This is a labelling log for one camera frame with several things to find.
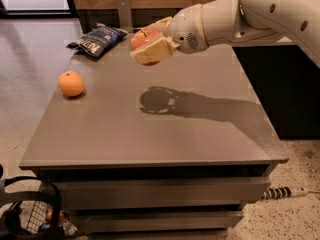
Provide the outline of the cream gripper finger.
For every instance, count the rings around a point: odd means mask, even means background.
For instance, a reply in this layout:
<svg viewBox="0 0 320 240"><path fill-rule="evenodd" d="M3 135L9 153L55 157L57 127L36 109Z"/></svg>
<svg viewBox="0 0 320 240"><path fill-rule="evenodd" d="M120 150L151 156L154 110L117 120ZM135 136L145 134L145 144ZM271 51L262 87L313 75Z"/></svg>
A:
<svg viewBox="0 0 320 240"><path fill-rule="evenodd" d="M144 27L144 30L157 30L162 34L168 34L169 25L172 21L172 17L165 17L152 24Z"/></svg>
<svg viewBox="0 0 320 240"><path fill-rule="evenodd" d="M170 58L175 50L173 43L165 37L149 41L133 38L130 56L138 64L149 65Z"/></svg>

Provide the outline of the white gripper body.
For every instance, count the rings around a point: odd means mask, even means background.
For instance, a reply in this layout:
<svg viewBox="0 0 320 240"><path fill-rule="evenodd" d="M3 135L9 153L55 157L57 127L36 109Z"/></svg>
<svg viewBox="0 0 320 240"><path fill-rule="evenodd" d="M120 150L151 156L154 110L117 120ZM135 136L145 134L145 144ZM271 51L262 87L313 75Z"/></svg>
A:
<svg viewBox="0 0 320 240"><path fill-rule="evenodd" d="M169 35L179 44L178 50L193 54L208 49L203 34L202 5L180 10L169 24Z"/></svg>

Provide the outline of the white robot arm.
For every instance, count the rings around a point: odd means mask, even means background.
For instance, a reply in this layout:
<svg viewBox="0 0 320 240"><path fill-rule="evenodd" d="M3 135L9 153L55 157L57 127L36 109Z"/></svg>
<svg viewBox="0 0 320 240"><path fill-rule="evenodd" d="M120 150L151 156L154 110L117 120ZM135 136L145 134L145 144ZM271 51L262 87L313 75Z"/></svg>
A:
<svg viewBox="0 0 320 240"><path fill-rule="evenodd" d="M130 56L148 65L175 51L211 46L264 46L286 37L320 65L320 0L215 0L180 10L136 33L146 38Z"/></svg>

